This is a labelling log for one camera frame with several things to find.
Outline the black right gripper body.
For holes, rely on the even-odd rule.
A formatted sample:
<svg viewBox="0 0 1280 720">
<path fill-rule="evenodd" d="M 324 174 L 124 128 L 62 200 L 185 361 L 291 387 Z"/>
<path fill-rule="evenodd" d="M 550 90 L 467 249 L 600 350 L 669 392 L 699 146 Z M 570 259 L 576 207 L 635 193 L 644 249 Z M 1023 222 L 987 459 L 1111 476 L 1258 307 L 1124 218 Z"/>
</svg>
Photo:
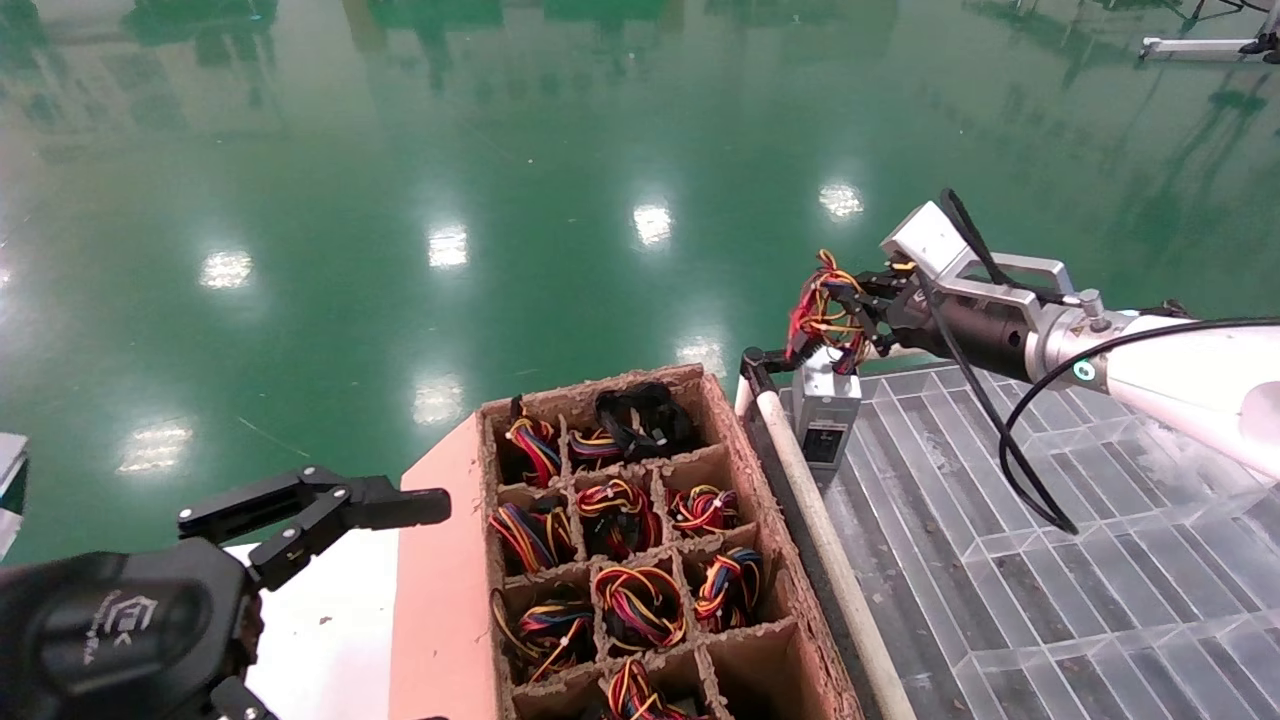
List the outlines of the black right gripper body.
<svg viewBox="0 0 1280 720">
<path fill-rule="evenodd" d="M 1029 380 L 1025 343 L 1029 327 L 1023 314 L 1007 305 L 979 304 L 948 293 L 932 283 L 927 293 L 915 274 L 916 288 L 883 310 L 897 345 L 937 357 L 968 360 L 982 370 Z"/>
</svg>

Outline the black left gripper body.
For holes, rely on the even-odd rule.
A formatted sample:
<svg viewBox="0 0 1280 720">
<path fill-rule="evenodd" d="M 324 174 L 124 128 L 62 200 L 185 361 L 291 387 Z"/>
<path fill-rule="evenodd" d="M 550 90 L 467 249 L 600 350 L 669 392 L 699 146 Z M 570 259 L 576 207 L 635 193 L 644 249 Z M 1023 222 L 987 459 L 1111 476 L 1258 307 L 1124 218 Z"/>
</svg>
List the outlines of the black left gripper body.
<svg viewBox="0 0 1280 720">
<path fill-rule="evenodd" d="M 256 661 L 260 606 L 205 539 L 4 568 L 3 716 L 215 719 L 210 691 Z"/>
</svg>

